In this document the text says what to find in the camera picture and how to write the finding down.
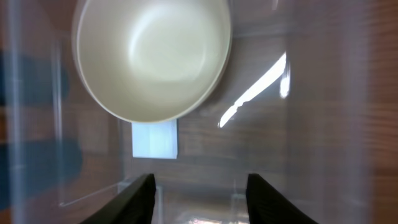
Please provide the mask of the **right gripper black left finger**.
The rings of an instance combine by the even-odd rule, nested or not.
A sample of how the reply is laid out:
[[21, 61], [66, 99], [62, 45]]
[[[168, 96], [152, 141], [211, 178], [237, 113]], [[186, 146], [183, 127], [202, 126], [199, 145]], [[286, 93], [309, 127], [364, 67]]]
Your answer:
[[81, 224], [151, 224], [155, 193], [154, 174], [144, 174]]

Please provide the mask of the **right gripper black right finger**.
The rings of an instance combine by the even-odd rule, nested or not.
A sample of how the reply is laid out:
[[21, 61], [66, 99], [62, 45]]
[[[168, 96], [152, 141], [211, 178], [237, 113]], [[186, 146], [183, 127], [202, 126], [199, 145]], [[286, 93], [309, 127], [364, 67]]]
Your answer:
[[249, 174], [246, 205], [250, 224], [317, 224], [259, 174]]

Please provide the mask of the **cream bowl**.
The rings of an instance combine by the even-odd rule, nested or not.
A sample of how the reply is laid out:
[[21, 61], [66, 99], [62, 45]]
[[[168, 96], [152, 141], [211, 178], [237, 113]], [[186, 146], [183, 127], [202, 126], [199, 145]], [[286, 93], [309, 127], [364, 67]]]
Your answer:
[[180, 118], [216, 88], [232, 43], [228, 1], [78, 1], [72, 52], [90, 96], [138, 123]]

